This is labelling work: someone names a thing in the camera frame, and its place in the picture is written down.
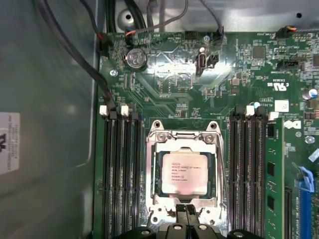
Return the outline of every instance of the ram slot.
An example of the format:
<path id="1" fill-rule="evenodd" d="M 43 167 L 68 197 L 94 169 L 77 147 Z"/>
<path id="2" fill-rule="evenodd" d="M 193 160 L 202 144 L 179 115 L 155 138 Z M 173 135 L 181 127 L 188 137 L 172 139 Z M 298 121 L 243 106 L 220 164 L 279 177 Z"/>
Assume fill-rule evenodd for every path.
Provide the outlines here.
<path id="1" fill-rule="evenodd" d="M 131 132 L 132 122 L 130 120 L 124 121 L 124 161 L 123 161 L 123 217 L 122 217 L 122 231 L 127 232 L 131 226 L 130 222 L 130 203 L 129 196 L 131 193 Z"/>
<path id="2" fill-rule="evenodd" d="M 235 152 L 238 150 L 236 145 L 236 119 L 234 116 L 230 117 L 230 125 L 228 131 L 228 183 L 229 183 L 229 217 L 232 228 L 235 223 L 235 183 L 236 183 L 236 162 Z"/>
<path id="3" fill-rule="evenodd" d="M 247 118 L 245 125 L 245 230 L 253 232 L 255 228 L 255 116 Z"/>
<path id="4" fill-rule="evenodd" d="M 104 166 L 104 194 L 103 194 L 103 235 L 105 238 L 112 237 L 113 224 L 113 162 L 115 157 L 115 121 L 106 120 L 105 123 L 105 166 Z"/>
<path id="5" fill-rule="evenodd" d="M 241 120 L 236 122 L 236 143 L 238 145 L 238 151 L 235 152 L 235 161 L 237 163 L 237 187 L 236 187 L 236 223 L 235 227 L 237 229 L 244 228 L 244 136 L 245 136 L 245 121 L 243 117 Z"/>
<path id="6" fill-rule="evenodd" d="M 265 231 L 265 140 L 266 140 L 266 116 L 256 116 L 256 205 L 255 205 L 255 234 L 264 237 Z"/>
<path id="7" fill-rule="evenodd" d="M 290 188 L 285 188 L 285 218 L 284 218 L 284 230 L 285 239 L 292 238 L 292 218 L 293 218 L 293 208 L 292 208 L 292 190 Z"/>
<path id="8" fill-rule="evenodd" d="M 120 191 L 121 186 L 120 182 L 123 180 L 121 177 L 123 176 L 123 172 L 121 170 L 122 164 L 122 121 L 115 121 L 116 129 L 115 129 L 115 157 L 112 158 L 112 166 L 113 166 L 113 228 L 112 228 L 112 236 L 115 237 L 120 234 L 121 228 L 119 227 L 119 219 L 121 215 L 119 215 L 119 207 L 121 203 L 120 199 Z"/>
<path id="9" fill-rule="evenodd" d="M 133 174 L 133 203 L 132 203 L 132 227 L 139 226 L 140 214 L 140 178 L 141 178 L 141 139 L 142 139 L 142 125 L 141 119 L 134 121 L 134 160 L 132 165 Z"/>

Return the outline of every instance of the memory chip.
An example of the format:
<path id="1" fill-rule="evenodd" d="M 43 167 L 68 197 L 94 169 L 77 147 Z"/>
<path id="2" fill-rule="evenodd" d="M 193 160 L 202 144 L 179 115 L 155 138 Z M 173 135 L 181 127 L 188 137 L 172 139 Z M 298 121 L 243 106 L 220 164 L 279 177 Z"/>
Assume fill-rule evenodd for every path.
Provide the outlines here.
<path id="1" fill-rule="evenodd" d="M 314 54 L 313 55 L 313 66 L 314 67 L 319 67 L 319 54 Z"/>
<path id="2" fill-rule="evenodd" d="M 162 192 L 179 195 L 207 193 L 207 157 L 197 153 L 168 153 L 163 156 Z"/>
<path id="3" fill-rule="evenodd" d="M 271 196 L 267 196 L 267 205 L 271 210 L 275 209 L 275 199 Z"/>
<path id="4" fill-rule="evenodd" d="M 265 48 L 263 46 L 253 47 L 253 59 L 264 59 L 265 58 Z"/>

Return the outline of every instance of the label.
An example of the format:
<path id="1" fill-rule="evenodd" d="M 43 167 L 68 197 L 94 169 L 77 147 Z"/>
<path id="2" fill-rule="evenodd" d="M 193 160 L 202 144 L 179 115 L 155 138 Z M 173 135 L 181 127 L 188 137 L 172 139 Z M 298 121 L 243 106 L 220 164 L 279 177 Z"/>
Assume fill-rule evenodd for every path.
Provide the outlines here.
<path id="1" fill-rule="evenodd" d="M 289 112 L 289 101 L 275 101 L 276 112 Z"/>
<path id="2" fill-rule="evenodd" d="M 313 163 L 315 162 L 317 159 L 319 158 L 319 148 L 317 148 L 315 150 L 315 152 L 313 152 L 309 157 L 308 159 Z"/>
<path id="3" fill-rule="evenodd" d="M 0 174 L 19 168 L 20 114 L 0 112 Z"/>
<path id="4" fill-rule="evenodd" d="M 163 156 L 162 191 L 166 194 L 205 195 L 207 157 L 196 153 L 171 153 Z"/>

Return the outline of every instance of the black cable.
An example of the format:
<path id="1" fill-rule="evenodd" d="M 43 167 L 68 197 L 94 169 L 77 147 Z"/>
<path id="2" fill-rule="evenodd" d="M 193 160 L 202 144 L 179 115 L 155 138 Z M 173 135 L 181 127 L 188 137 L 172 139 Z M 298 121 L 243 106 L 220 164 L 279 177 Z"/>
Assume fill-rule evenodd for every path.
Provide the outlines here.
<path id="1" fill-rule="evenodd" d="M 126 6 L 128 7 L 128 10 L 130 11 L 133 19 L 136 29 L 143 29 L 146 28 L 146 24 L 142 15 L 141 10 L 136 5 L 134 0 L 124 0 Z"/>
<path id="2" fill-rule="evenodd" d="M 146 9 L 146 19 L 147 19 L 148 27 L 154 26 L 152 5 L 153 5 L 153 0 L 149 0 L 148 6 Z"/>
<path id="3" fill-rule="evenodd" d="M 108 32 L 115 33 L 116 25 L 115 25 L 115 1 L 116 0 L 107 0 L 106 2 L 106 18 L 108 25 Z"/>
<path id="4" fill-rule="evenodd" d="M 95 34 L 98 36 L 98 38 L 100 40 L 103 40 L 103 35 L 100 33 L 97 25 L 96 25 L 96 22 L 95 22 L 95 17 L 94 17 L 94 14 L 92 12 L 92 9 L 90 8 L 90 6 L 86 3 L 85 0 L 80 0 L 80 2 L 83 4 L 83 6 L 85 7 L 85 9 L 87 10 L 88 14 L 89 14 L 89 17 L 90 17 L 90 20 L 91 20 L 91 23 L 92 23 L 92 27 L 93 27 L 93 30 L 95 32 Z"/>
<path id="5" fill-rule="evenodd" d="M 108 110 L 115 110 L 116 105 L 104 76 L 84 59 L 81 53 L 64 34 L 61 26 L 55 19 L 53 12 L 51 11 L 51 8 L 47 3 L 47 0 L 37 0 L 37 6 L 42 18 L 44 19 L 50 30 L 53 32 L 56 39 L 61 43 L 64 49 L 71 55 L 71 57 L 92 77 L 94 81 L 97 82 L 102 90 L 103 98 L 108 107 Z"/>

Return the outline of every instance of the pcie slot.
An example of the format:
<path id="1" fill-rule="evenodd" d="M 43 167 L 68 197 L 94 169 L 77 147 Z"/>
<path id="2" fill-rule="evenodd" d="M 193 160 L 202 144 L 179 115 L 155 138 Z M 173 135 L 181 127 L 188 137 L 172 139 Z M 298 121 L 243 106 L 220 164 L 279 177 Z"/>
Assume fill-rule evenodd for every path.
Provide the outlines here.
<path id="1" fill-rule="evenodd" d="M 255 205 L 256 226 L 255 234 L 260 237 L 264 236 L 265 223 L 265 140 L 266 140 L 266 117 L 264 115 L 256 116 L 256 194 L 257 200 Z"/>
<path id="2" fill-rule="evenodd" d="M 253 232 L 255 228 L 255 116 L 246 119 L 245 125 L 245 230 Z"/>
<path id="3" fill-rule="evenodd" d="M 285 188 L 285 218 L 284 218 L 284 230 L 285 239 L 292 238 L 292 190 L 290 188 Z"/>
<path id="4" fill-rule="evenodd" d="M 235 153 L 235 162 L 237 163 L 237 187 L 236 187 L 236 228 L 244 228 L 244 133 L 245 122 L 241 118 L 236 122 L 236 144 L 238 151 Z"/>

